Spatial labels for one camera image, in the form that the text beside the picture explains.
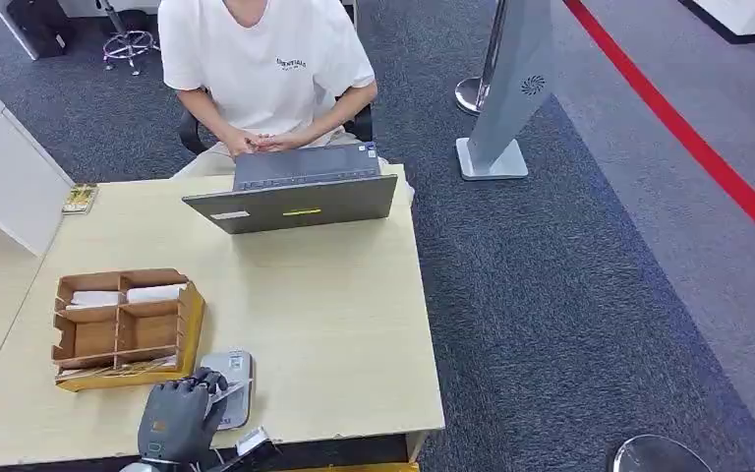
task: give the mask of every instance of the printed text on t-shirt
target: printed text on t-shirt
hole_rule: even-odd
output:
[[[283,61],[277,57],[276,64],[279,64],[279,67],[281,67],[283,71],[292,71],[300,67],[305,69],[306,67],[305,62],[300,61],[299,59],[295,59],[293,61]]]

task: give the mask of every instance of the hand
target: hand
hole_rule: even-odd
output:
[[[209,396],[217,388],[226,390],[227,380],[206,367],[198,368],[192,377],[155,385],[138,429],[138,449],[143,459],[179,464],[200,460],[209,450],[227,408],[227,402],[222,400],[206,413]]]
[[[231,157],[241,154],[252,154],[257,150],[261,137],[244,130],[232,128],[222,141],[227,145]]]
[[[259,135],[257,150],[270,152],[301,148],[309,145],[313,139],[305,131],[282,133],[281,135]]]

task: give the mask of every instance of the red stripe on floor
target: red stripe on floor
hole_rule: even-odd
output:
[[[727,162],[669,104],[580,0],[565,0],[565,4],[641,99],[720,187],[755,222],[755,190],[742,180],[742,177],[727,165]]]

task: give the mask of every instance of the small box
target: small box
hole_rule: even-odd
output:
[[[186,283],[178,300],[126,303],[129,289]],[[74,292],[117,291],[113,306],[68,309]],[[59,280],[51,359],[56,384],[70,391],[156,384],[189,376],[196,364],[204,300],[172,268],[68,275]],[[167,358],[175,362],[166,362]]]

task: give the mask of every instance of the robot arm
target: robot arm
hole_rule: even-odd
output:
[[[175,472],[189,470],[207,451],[226,401],[209,399],[227,380],[216,371],[199,368],[192,377],[155,385],[148,396],[138,429],[140,462],[121,472]]]

